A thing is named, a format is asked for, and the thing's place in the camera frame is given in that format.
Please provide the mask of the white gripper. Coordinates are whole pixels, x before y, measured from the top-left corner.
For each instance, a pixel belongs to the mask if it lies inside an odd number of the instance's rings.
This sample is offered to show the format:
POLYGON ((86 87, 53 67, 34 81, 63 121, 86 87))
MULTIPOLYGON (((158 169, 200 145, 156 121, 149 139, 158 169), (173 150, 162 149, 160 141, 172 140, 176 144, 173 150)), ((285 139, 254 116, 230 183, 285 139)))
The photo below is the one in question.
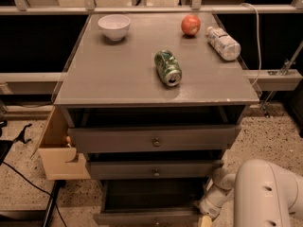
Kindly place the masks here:
POLYGON ((215 184, 206 191, 201 198, 198 208, 204 215, 198 220, 198 227, 211 227, 212 219, 215 219, 221 213, 222 207, 233 197, 234 189, 222 189, 215 184))

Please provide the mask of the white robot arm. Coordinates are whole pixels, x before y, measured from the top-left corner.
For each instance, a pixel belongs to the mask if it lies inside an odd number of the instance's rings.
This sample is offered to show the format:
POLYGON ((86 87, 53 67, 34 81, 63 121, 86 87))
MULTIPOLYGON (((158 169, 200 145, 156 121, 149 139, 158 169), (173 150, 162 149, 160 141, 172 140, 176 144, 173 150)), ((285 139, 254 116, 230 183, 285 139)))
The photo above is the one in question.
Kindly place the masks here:
POLYGON ((198 227, 211 227, 229 200, 234 201, 234 227, 291 227, 292 218, 303 219, 303 177, 258 159, 235 173, 218 168, 198 203, 198 227))

